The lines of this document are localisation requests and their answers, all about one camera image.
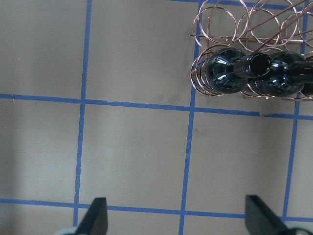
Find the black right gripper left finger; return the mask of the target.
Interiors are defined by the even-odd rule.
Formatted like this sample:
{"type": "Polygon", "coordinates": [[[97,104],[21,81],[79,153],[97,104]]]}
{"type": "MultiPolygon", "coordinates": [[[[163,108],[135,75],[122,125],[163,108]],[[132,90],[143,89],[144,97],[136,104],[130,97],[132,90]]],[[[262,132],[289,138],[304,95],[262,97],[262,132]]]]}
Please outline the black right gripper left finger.
{"type": "Polygon", "coordinates": [[[106,235],[108,232],[108,211],[105,197],[95,198],[83,220],[77,227],[76,235],[106,235]]]}

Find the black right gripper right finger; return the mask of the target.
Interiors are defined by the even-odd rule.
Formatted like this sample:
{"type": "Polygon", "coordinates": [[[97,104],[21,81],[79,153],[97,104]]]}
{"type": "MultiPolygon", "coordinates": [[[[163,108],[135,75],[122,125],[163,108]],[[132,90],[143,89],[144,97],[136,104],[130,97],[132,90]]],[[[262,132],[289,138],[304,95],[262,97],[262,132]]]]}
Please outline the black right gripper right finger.
{"type": "Polygon", "coordinates": [[[289,230],[258,195],[245,197],[245,227],[250,235],[285,235],[289,230]]]}

